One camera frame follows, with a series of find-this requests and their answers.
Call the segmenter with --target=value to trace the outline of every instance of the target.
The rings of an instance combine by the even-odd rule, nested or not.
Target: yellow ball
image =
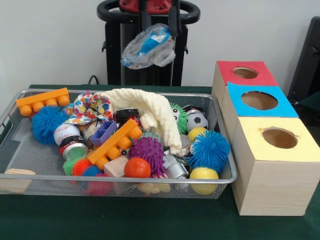
[[[204,127],[195,127],[191,129],[191,131],[188,133],[188,137],[190,138],[190,141],[193,143],[196,136],[199,134],[203,134],[204,132],[207,132],[208,130],[205,129]]]
[[[207,167],[196,167],[190,174],[190,179],[219,179],[217,172]],[[200,195],[210,195],[218,187],[217,184],[191,184],[192,189]]]

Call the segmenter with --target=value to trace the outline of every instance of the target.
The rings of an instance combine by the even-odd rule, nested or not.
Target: wooden stacking box
[[[238,168],[239,214],[304,215],[320,179],[320,148],[266,65],[218,61],[212,95]]]

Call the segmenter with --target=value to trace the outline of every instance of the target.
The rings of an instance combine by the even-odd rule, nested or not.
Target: white wall
[[[192,0],[200,21],[189,25],[184,86],[212,86],[217,60],[265,61],[288,92],[319,0]]]
[[[30,84],[107,82],[101,52],[102,0],[1,0],[0,95],[2,108]],[[288,91],[319,0],[191,0],[201,9],[189,25],[182,85],[211,86],[217,60],[263,60]]]

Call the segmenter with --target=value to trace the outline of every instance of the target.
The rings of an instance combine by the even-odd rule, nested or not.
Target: baseball
[[[58,126],[53,134],[54,141],[58,146],[60,146],[63,139],[71,136],[80,136],[80,130],[74,125],[65,123]]]

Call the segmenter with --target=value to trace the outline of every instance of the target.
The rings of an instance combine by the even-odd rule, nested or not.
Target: cream towel
[[[137,108],[145,131],[151,130],[162,138],[171,154],[181,150],[181,139],[169,101],[162,95],[132,88],[116,88],[101,92],[115,110]]]

